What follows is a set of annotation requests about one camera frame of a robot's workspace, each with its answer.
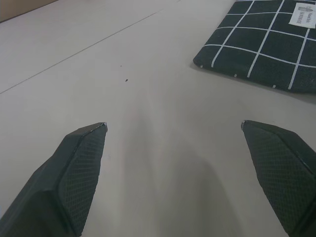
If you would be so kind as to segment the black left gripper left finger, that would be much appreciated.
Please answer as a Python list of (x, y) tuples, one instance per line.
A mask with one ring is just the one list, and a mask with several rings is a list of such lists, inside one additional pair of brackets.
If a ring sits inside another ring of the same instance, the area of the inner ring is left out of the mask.
[(100, 122), (67, 134), (0, 218), (0, 237), (81, 237), (107, 131)]

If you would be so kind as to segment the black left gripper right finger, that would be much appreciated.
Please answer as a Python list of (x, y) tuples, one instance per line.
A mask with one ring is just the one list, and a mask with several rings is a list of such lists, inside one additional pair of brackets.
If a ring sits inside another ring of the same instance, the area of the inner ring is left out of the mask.
[(289, 237), (316, 237), (316, 152), (298, 134), (241, 124), (264, 194)]

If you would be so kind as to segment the black fabric item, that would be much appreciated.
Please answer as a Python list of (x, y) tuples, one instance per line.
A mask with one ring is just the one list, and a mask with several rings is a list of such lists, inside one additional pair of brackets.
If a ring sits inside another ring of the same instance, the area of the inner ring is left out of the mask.
[(236, 0), (193, 62), (279, 90), (316, 94), (316, 0)]

